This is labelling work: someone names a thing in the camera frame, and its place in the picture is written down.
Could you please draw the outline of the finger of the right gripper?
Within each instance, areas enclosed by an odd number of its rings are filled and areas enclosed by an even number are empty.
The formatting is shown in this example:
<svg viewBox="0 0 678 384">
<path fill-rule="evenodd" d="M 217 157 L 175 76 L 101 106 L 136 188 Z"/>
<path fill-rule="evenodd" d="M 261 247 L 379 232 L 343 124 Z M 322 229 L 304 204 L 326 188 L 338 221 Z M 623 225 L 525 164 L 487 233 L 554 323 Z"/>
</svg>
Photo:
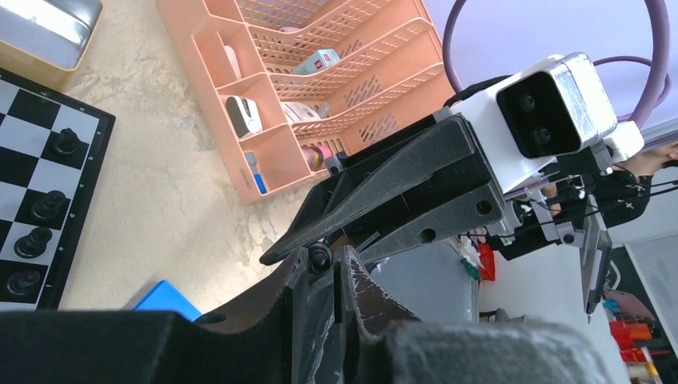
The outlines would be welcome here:
<svg viewBox="0 0 678 384">
<path fill-rule="evenodd" d="M 408 134 L 313 187 L 261 263 L 273 265 L 291 250 L 336 233 L 357 244 L 371 238 L 370 246 L 410 214 L 490 184 L 489 166 L 461 116 Z"/>
</svg>

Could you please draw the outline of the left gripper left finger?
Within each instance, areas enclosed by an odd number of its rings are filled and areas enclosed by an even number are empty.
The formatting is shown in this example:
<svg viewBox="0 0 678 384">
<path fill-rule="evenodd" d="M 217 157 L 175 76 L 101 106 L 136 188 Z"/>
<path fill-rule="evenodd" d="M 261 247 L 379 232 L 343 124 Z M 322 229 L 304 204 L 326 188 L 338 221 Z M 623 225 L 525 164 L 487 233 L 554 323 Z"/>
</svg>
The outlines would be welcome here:
<svg viewBox="0 0 678 384">
<path fill-rule="evenodd" d="M 17 311 L 1 316 L 4 383 L 291 383 L 308 252 L 209 313 Z"/>
</svg>

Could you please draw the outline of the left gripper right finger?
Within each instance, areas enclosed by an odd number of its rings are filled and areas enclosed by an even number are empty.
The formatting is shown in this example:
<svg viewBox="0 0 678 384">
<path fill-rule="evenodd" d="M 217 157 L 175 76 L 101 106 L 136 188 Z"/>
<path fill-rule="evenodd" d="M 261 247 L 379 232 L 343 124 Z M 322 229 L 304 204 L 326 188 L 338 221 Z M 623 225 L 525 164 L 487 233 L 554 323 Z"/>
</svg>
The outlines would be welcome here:
<svg viewBox="0 0 678 384">
<path fill-rule="evenodd" d="M 337 252 L 345 383 L 610 383 L 591 342 L 557 323 L 423 322 Z"/>
</svg>

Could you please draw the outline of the small black pawn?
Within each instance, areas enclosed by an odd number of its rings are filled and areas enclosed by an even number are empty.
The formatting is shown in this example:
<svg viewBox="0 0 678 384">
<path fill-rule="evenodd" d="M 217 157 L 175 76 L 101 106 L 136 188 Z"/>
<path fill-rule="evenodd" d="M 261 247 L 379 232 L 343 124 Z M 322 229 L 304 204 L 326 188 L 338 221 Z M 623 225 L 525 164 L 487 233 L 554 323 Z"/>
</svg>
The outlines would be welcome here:
<svg viewBox="0 0 678 384">
<path fill-rule="evenodd" d="M 315 242 L 308 247 L 309 271 L 311 274 L 323 274 L 333 263 L 333 252 L 323 242 Z"/>
</svg>

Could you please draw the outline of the black chess bishop piece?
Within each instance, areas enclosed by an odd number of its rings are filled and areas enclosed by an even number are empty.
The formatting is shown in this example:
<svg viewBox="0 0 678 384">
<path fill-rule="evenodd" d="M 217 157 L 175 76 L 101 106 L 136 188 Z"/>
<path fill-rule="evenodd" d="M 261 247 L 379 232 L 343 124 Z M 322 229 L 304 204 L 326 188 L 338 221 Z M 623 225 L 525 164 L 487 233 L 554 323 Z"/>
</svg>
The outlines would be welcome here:
<svg viewBox="0 0 678 384">
<path fill-rule="evenodd" d="M 49 228 L 36 227 L 15 242 L 14 252 L 20 258 L 37 258 L 46 251 L 46 246 L 52 237 Z"/>
</svg>

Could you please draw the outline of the black chess piece d-file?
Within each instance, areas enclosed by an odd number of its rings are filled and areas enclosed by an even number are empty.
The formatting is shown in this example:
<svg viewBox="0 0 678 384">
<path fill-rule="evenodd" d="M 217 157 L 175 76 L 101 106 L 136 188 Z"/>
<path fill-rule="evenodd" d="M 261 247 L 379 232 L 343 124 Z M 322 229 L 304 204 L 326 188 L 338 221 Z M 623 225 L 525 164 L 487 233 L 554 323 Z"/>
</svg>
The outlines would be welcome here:
<svg viewBox="0 0 678 384">
<path fill-rule="evenodd" d="M 56 217 L 66 202 L 66 196 L 60 190 L 52 190 L 30 208 L 30 214 L 36 220 L 47 222 Z"/>
</svg>

